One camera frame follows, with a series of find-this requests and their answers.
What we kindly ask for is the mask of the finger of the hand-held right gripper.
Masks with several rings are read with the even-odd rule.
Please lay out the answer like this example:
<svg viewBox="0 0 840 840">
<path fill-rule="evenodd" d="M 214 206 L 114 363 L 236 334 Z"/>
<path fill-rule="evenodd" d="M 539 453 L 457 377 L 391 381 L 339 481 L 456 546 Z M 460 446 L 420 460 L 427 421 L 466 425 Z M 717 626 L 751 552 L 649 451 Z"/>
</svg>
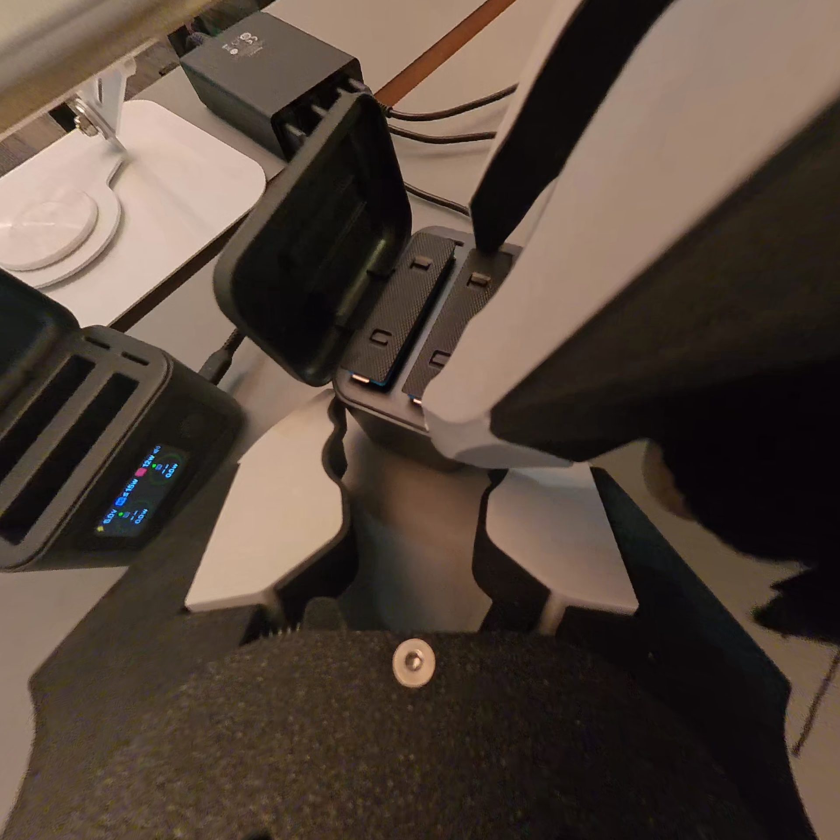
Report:
<svg viewBox="0 0 840 840">
<path fill-rule="evenodd" d="M 534 46 L 517 83 L 517 89 L 511 96 L 511 103 L 506 111 L 506 131 L 510 132 L 522 111 L 529 93 L 547 66 L 549 57 L 557 46 L 574 16 L 581 10 L 583 1 L 557 1 L 553 3 L 550 14 L 543 23 Z"/>
<path fill-rule="evenodd" d="M 490 250 L 545 195 L 507 279 L 424 392 L 448 459 L 584 461 L 498 438 L 493 408 L 838 102 L 838 2 L 670 2 L 632 23 L 622 5 L 584 2 L 510 132 L 504 118 L 471 200 Z"/>
</svg>

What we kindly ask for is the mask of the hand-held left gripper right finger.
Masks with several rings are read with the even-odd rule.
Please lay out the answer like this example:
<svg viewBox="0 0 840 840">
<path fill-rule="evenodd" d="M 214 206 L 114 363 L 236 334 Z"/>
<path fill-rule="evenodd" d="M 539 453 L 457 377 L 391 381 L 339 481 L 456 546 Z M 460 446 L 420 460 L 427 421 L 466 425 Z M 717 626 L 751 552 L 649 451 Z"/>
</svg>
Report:
<svg viewBox="0 0 840 840">
<path fill-rule="evenodd" d="M 473 577 L 486 628 L 558 628 L 573 611 L 638 609 L 590 467 L 494 471 L 479 504 Z"/>
</svg>

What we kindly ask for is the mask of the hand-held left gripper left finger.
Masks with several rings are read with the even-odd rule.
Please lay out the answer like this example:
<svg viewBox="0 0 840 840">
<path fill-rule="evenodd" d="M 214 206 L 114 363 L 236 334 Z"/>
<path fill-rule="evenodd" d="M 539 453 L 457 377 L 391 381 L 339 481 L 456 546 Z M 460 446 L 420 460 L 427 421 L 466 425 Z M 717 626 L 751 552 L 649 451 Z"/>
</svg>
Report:
<svg viewBox="0 0 840 840">
<path fill-rule="evenodd" d="M 267 430 L 238 461 L 185 597 L 194 614 L 259 606 L 302 617 L 358 573 L 343 440 L 344 407 L 320 392 Z"/>
</svg>

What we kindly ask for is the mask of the black battery charging case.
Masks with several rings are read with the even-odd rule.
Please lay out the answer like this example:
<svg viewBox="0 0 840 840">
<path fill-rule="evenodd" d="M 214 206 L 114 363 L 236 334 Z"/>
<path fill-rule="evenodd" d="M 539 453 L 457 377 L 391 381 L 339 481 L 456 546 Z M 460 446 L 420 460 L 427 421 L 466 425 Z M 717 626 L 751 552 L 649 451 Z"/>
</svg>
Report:
<svg viewBox="0 0 840 840">
<path fill-rule="evenodd" d="M 215 296 L 286 373 L 333 392 L 346 421 L 352 415 L 374 441 L 408 457 L 456 469 L 432 443 L 423 402 L 412 403 L 403 385 L 469 252 L 509 253 L 512 268 L 522 248 L 485 252 L 472 234 L 450 227 L 413 233 L 409 205 L 380 107 L 369 92 L 344 92 L 224 249 Z M 364 384 L 343 368 L 343 357 L 401 261 L 432 239 L 455 244 L 446 277 L 391 386 Z"/>
<path fill-rule="evenodd" d="M 115 566 L 223 464 L 235 399 L 2 271 L 1 570 Z"/>
</svg>

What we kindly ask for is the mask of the black multi-port power hub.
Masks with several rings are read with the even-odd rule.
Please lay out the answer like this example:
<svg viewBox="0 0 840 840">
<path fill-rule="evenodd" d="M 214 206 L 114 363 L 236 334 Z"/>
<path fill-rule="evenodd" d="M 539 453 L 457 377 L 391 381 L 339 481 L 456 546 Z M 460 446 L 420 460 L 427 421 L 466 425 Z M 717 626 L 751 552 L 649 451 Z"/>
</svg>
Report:
<svg viewBox="0 0 840 840">
<path fill-rule="evenodd" d="M 360 62 L 257 12 L 181 60 L 203 105 L 285 162 L 344 92 L 369 92 Z"/>
</svg>

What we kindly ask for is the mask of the white stand base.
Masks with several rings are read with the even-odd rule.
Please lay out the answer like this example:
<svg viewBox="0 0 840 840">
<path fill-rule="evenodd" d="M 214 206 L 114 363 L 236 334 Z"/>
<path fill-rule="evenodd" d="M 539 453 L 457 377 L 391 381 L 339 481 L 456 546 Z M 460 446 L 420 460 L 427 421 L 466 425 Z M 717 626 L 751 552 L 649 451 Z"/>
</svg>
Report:
<svg viewBox="0 0 840 840">
<path fill-rule="evenodd" d="M 74 129 L 2 176 L 2 269 L 114 325 L 246 215 L 261 166 L 161 105 L 124 103 L 126 59 L 86 81 Z"/>
</svg>

